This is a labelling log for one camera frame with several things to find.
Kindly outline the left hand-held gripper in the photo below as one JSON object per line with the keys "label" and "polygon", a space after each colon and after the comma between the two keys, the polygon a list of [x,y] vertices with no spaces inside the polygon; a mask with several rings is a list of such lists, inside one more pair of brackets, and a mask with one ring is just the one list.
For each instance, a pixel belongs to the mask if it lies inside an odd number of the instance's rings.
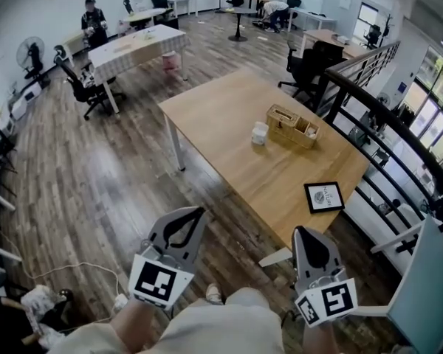
{"label": "left hand-held gripper", "polygon": [[[175,209],[160,217],[134,255],[128,291],[135,299],[170,310],[195,276],[195,262],[207,224],[200,206]],[[170,254],[155,245],[168,245]]]}

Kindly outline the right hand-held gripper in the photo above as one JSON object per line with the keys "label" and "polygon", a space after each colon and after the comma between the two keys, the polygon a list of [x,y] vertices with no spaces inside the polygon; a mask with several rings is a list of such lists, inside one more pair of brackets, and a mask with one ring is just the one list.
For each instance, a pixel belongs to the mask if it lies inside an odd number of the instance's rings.
{"label": "right hand-held gripper", "polygon": [[296,226],[292,256],[300,282],[309,280],[311,272],[332,272],[309,283],[294,301],[308,327],[331,322],[357,309],[355,281],[348,278],[332,240],[314,229]]}

